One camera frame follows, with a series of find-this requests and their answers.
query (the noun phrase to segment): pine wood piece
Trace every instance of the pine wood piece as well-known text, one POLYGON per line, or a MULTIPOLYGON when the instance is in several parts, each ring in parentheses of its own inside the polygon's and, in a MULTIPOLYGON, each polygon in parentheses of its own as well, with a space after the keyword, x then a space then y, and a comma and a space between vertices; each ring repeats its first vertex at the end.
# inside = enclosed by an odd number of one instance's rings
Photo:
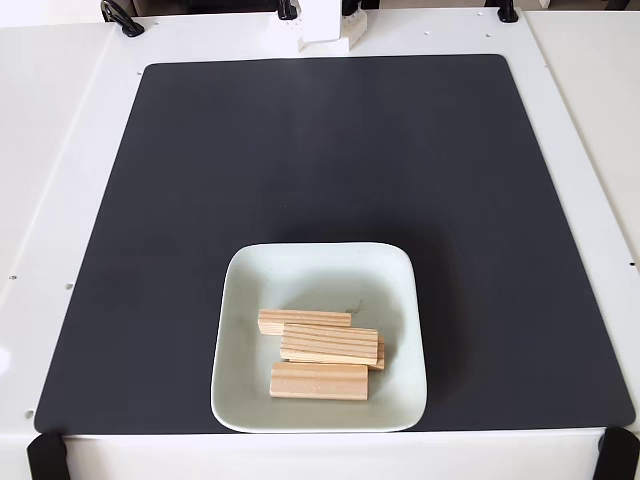
POLYGON ((375 365, 378 362, 378 331, 287 323, 280 356, 294 362, 375 365))
POLYGON ((258 327, 260 333, 264 335, 282 335, 285 323, 350 327, 351 314, 306 310, 269 310, 266 308, 261 309, 258 313, 258 327))
POLYGON ((280 362, 271 369, 272 397, 366 400, 367 391, 366 365, 280 362))
POLYGON ((378 335, 378 361, 375 365, 369 365, 370 370, 384 370, 384 338, 378 335))

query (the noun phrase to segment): white robot part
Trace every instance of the white robot part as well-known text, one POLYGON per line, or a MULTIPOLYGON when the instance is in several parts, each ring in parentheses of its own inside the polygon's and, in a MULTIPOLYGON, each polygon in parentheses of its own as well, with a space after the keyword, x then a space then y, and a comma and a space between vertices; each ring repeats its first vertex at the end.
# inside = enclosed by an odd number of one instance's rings
POLYGON ((335 54, 347 54, 367 31, 367 14, 356 10, 342 16, 341 0, 292 1, 298 11, 294 20, 280 20, 274 14, 268 31, 268 41, 276 41, 290 54, 300 52, 309 43, 326 42, 335 54))

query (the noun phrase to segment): wooden stick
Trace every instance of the wooden stick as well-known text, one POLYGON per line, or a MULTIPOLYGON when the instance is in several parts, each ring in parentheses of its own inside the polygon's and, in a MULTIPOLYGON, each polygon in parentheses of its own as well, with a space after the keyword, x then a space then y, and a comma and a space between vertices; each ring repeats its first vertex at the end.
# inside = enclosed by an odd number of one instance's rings
POLYGON ((378 362, 378 331, 287 323, 280 356, 294 362, 375 365, 378 362))
POLYGON ((384 370, 384 338, 378 335, 378 361, 375 365, 369 365, 370 370, 384 370))
POLYGON ((349 327, 351 326, 351 314, 305 310, 269 310, 265 308, 258 313, 258 327, 260 328, 260 333, 264 335, 282 335, 285 323, 349 327))
POLYGON ((271 369, 272 397, 366 400, 368 369, 365 365, 275 363, 271 369))

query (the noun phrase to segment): wood grain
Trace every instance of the wood grain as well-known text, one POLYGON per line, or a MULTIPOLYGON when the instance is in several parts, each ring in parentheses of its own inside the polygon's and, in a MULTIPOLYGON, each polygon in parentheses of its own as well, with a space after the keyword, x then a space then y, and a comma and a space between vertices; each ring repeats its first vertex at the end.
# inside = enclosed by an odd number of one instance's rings
POLYGON ((298 362, 375 365, 378 361, 378 331, 287 323, 282 334, 280 356, 298 362))
POLYGON ((378 335, 378 361, 375 365, 369 365, 370 370, 384 370, 384 338, 378 335))
POLYGON ((298 325, 351 326, 351 314, 339 312, 315 312, 306 310, 269 310, 258 312, 258 327, 264 335, 282 335, 285 323, 298 325))
POLYGON ((275 363, 271 369, 272 397, 325 400, 366 400, 366 365, 275 363))

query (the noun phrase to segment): white surface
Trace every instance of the white surface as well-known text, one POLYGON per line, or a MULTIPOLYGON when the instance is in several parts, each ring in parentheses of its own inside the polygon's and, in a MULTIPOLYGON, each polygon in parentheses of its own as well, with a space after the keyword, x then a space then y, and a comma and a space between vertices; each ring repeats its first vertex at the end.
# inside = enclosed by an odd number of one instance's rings
POLYGON ((211 407, 245 432, 389 432, 412 427, 427 400, 413 267, 381 243, 271 244, 240 250, 224 285, 211 407), (271 398, 281 336, 262 335, 258 310, 352 312, 385 339, 385 369, 363 402, 271 398))
POLYGON ((527 12, 640 265, 640 12, 527 12))
MULTIPOLYGON (((557 18, 564 14, 543 15, 540 18, 532 16, 532 21, 537 29, 542 29, 547 21, 548 25, 555 23, 555 33, 552 29, 555 40, 545 46, 550 51, 545 53, 563 90, 570 88, 578 93, 571 96, 571 101, 577 104, 577 107, 571 104, 572 108, 584 108, 594 96, 599 100, 598 90, 608 88, 592 81, 602 75, 597 72, 601 66, 597 63, 592 66, 587 59, 573 61, 577 51, 587 58, 591 51, 594 58, 603 62, 607 59, 607 67, 612 72, 633 74, 634 63, 629 62, 628 57, 616 55, 615 49, 620 45, 637 45, 640 28, 618 30, 616 21, 594 18, 595 31, 620 39, 614 47, 611 42, 603 44, 602 38, 594 35, 593 25, 585 21, 585 14, 566 14, 561 23, 556 23, 560 22, 557 19, 547 20, 547 15, 557 18), (562 29, 570 31, 571 35, 560 33, 562 29), (608 50, 599 50, 603 45, 608 50), (580 78, 581 85, 587 82, 588 88, 567 83, 567 79, 574 78, 580 78)), ((11 392, 11 395, 0 396, 3 477, 30 478, 24 447, 35 432, 31 421, 24 418, 24 411, 35 405, 44 381, 71 293, 64 285, 73 282, 77 275, 140 78, 136 72, 154 61, 282 56, 277 47, 252 41, 254 35, 267 28, 267 22, 260 15, 241 17, 160 18, 157 19, 160 25, 147 19, 143 22, 149 27, 145 35, 137 39, 124 39, 121 35, 112 38, 113 45, 84 102, 85 108, 59 171, 19 259, 17 273, 20 276, 9 285, 8 295, 0 305, 0 348, 6 353, 5 357, 10 358, 9 368, 0 376, 0 391, 11 392), (99 93, 104 89, 109 89, 111 95, 99 93), (113 102, 114 95, 122 101, 113 102)), ((625 21, 639 22, 639 19, 629 16, 625 21)), ((94 25, 91 28, 99 32, 111 27, 94 25)), ((50 42, 44 29, 39 30, 34 38, 41 44, 50 42)), ((75 52, 74 44, 72 40, 56 42, 61 51, 68 52, 75 52)), ((556 87, 544 69, 544 61, 526 24, 501 25, 495 19, 495 13, 487 10, 375 12, 370 15, 367 35, 358 42, 352 54, 465 51, 502 53, 509 61, 563 205, 571 217, 571 227, 578 237, 598 300, 601 307, 606 307, 603 312, 610 336, 636 401, 640 375, 640 362, 635 353, 637 338, 640 338, 634 297, 637 273, 627 275, 621 270, 624 264, 625 271, 631 271, 629 254, 619 235, 611 231, 615 227, 605 199, 597 187, 594 189, 593 172, 585 161, 584 151, 571 129, 567 112, 559 102, 556 87), (424 36, 424 30, 431 34, 424 36), (486 33, 492 33, 492 36, 486 37, 486 33), (620 283, 622 289, 616 292, 620 283)), ((323 53, 324 50, 314 46, 305 55, 323 53)), ((88 55, 75 54, 75 61, 82 62, 87 58, 88 55)), ((638 99, 638 92, 628 93, 631 99, 638 99)), ((607 102, 599 101, 599 115, 610 118, 615 113, 619 115, 616 120, 622 122, 637 118, 633 104, 624 108, 620 103, 617 107, 612 111, 607 102)), ((589 128, 593 125, 587 123, 587 127, 582 133, 591 135, 589 128)), ((625 153, 634 151, 633 138, 617 141, 625 153)), ((591 153, 600 171, 615 168, 615 157, 601 158, 593 151, 591 153)), ((639 170, 637 165, 630 164, 626 175, 637 179, 639 170)), ((609 182, 607 189, 615 195, 616 177, 603 175, 602 178, 605 176, 609 182)), ((12 183, 11 177, 0 178, 0 183, 2 187, 12 183)), ((620 215, 627 226, 640 222, 637 210, 632 207, 626 210, 631 214, 620 215)), ((261 435, 162 439, 113 437, 95 441, 71 440, 69 463, 73 478, 125 480, 177 476, 210 478, 211 472, 222 472, 226 478, 255 478, 259 474, 267 478, 277 475, 281 479, 299 476, 302 469, 307 478, 324 479, 329 468, 336 478, 353 478, 358 468, 357 475, 373 475, 374 478, 397 475, 400 471, 407 478, 421 479, 431 476, 586 480, 593 475, 599 432, 591 429, 580 432, 348 435, 339 437, 335 445, 324 443, 334 439, 330 435, 312 438, 261 435), (317 461, 319 456, 323 458, 322 462, 317 461), (247 458, 255 458, 255 461, 247 462, 247 458), (297 468, 289 469, 288 465, 297 468)))
POLYGON ((102 21, 98 0, 0 0, 0 28, 102 21))
POLYGON ((0 29, 0 301, 111 30, 0 29))
POLYGON ((302 38, 306 43, 340 38, 342 0, 300 0, 302 38))

